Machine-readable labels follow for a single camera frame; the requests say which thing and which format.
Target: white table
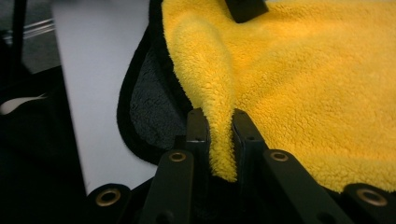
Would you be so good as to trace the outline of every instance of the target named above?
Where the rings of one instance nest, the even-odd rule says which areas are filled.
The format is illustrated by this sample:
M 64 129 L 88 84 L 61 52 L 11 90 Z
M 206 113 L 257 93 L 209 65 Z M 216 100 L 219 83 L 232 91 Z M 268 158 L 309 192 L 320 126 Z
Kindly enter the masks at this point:
M 53 0 L 52 14 L 87 193 L 107 183 L 132 189 L 156 167 L 124 145 L 116 112 L 149 1 Z

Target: black cloth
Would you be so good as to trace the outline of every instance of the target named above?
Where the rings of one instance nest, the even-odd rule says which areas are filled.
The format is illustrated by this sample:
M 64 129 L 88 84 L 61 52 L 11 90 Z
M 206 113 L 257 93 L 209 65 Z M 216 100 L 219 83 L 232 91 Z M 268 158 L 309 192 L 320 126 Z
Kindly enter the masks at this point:
M 161 155 L 174 146 L 177 135 L 186 133 L 186 115 L 173 94 L 165 63 L 145 32 L 123 80 L 117 110 L 120 135 L 140 159 L 158 164 Z
M 9 83 L 0 49 L 0 105 L 37 97 L 0 115 L 0 223 L 80 223 L 86 199 L 61 67 Z

